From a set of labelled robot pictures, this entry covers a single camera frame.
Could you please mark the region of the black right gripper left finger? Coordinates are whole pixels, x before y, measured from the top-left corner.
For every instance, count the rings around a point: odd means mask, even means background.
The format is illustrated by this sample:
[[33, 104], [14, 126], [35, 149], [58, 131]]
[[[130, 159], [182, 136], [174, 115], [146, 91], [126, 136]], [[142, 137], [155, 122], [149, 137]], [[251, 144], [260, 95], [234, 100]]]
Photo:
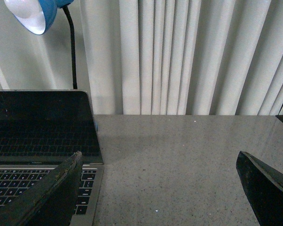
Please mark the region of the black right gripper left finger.
[[0, 208], [0, 226], [70, 225], [82, 165], [82, 152], [75, 152], [22, 195]]

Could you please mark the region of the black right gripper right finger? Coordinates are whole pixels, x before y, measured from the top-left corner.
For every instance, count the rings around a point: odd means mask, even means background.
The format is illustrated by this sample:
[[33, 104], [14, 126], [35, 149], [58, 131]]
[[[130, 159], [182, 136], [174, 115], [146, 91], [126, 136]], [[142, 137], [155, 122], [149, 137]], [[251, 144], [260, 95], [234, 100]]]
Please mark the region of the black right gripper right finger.
[[236, 170], [258, 223], [283, 226], [283, 173], [242, 151]]

